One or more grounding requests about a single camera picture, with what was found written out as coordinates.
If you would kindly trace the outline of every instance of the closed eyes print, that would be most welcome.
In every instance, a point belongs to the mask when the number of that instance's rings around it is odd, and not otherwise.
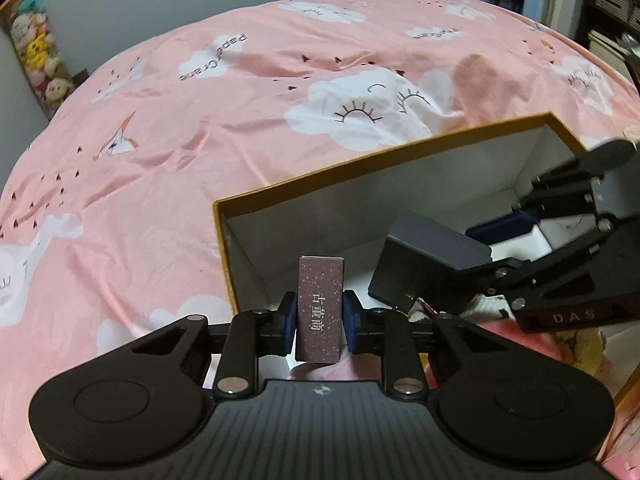
[[[420,94],[419,90],[416,90],[415,92],[413,92],[410,88],[407,88],[406,89],[406,95],[404,95],[402,92],[398,92],[398,105],[400,107],[400,113],[401,114],[405,114],[406,113],[406,105],[404,103],[409,97],[419,97],[425,103],[427,103],[429,106],[431,106],[431,103],[428,102],[427,99],[425,99],[425,97]]]
[[[596,72],[595,70],[587,70],[584,72],[588,77],[597,77],[598,79],[602,79],[602,75],[599,72]]]
[[[306,100],[285,113],[294,131],[328,135],[348,150],[366,152],[430,137],[445,119],[460,116],[451,109],[453,81],[440,70],[425,72],[416,84],[402,70],[350,72],[311,84]],[[352,115],[356,120],[347,120]]]
[[[586,82],[584,79],[582,79],[581,77],[578,77],[577,75],[571,74],[567,80],[569,81],[569,84],[571,86],[580,86],[580,83],[582,83],[582,85],[584,85],[585,88],[588,88],[589,86],[591,86],[591,83]]]
[[[363,114],[365,114],[372,123],[375,123],[376,121],[379,121],[380,119],[382,119],[382,117],[374,117],[374,113],[373,113],[373,108],[371,108],[371,110],[367,111],[367,103],[363,102],[362,106],[357,106],[356,105],[356,101],[351,101],[351,105],[352,108],[347,108],[346,106],[342,105],[342,108],[344,109],[344,112],[334,112],[335,115],[337,115],[338,117],[340,117],[340,119],[336,119],[335,121],[339,122],[339,123],[343,123],[344,120],[347,118],[348,115],[354,113],[354,112],[361,112]]]
[[[554,64],[553,71],[568,81],[584,104],[608,116],[613,113],[609,79],[591,61],[581,56],[565,56],[561,66]]]

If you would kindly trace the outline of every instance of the pink bedspread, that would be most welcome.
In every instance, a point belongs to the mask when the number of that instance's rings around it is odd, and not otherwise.
[[[230,319],[213,201],[548,110],[587,146],[640,123],[608,66],[474,0],[275,2],[107,62],[0,200],[0,476],[42,461],[27,408],[45,380],[191,312]]]

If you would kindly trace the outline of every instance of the metal screw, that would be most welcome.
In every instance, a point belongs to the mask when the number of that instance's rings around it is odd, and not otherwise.
[[[394,382],[393,389],[399,394],[411,395],[421,392],[424,389],[424,384],[418,379],[403,377]]]
[[[611,223],[611,220],[607,218],[602,218],[598,220],[598,231],[600,231],[601,233],[608,233],[612,229],[613,229],[613,224]]]
[[[511,309],[522,310],[526,304],[527,302],[524,300],[524,298],[516,298],[515,300],[513,300],[513,303],[511,303]]]
[[[218,389],[226,394],[240,394],[248,387],[248,381],[242,377],[225,377],[218,381]]]

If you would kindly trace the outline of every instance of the yellow plush toy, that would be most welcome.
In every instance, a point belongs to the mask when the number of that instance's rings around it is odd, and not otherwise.
[[[591,376],[600,371],[607,341],[599,328],[556,332],[554,337],[565,364]]]
[[[47,105],[49,105],[50,108],[59,107],[73,88],[74,85],[71,81],[67,81],[61,77],[52,79],[49,81],[45,92]]]
[[[46,34],[39,35],[27,46],[22,62],[27,70],[43,69],[49,58],[49,44],[45,41]]]

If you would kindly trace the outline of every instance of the small box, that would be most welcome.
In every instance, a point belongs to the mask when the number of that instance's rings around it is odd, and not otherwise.
[[[490,263],[489,246],[429,218],[402,212],[386,235],[369,295],[405,313],[420,296],[436,310],[459,314],[474,292],[456,272]]]
[[[335,364],[340,360],[343,281],[342,258],[300,258],[297,361]]]
[[[623,23],[628,22],[633,10],[631,0],[596,0],[595,4],[613,14]]]

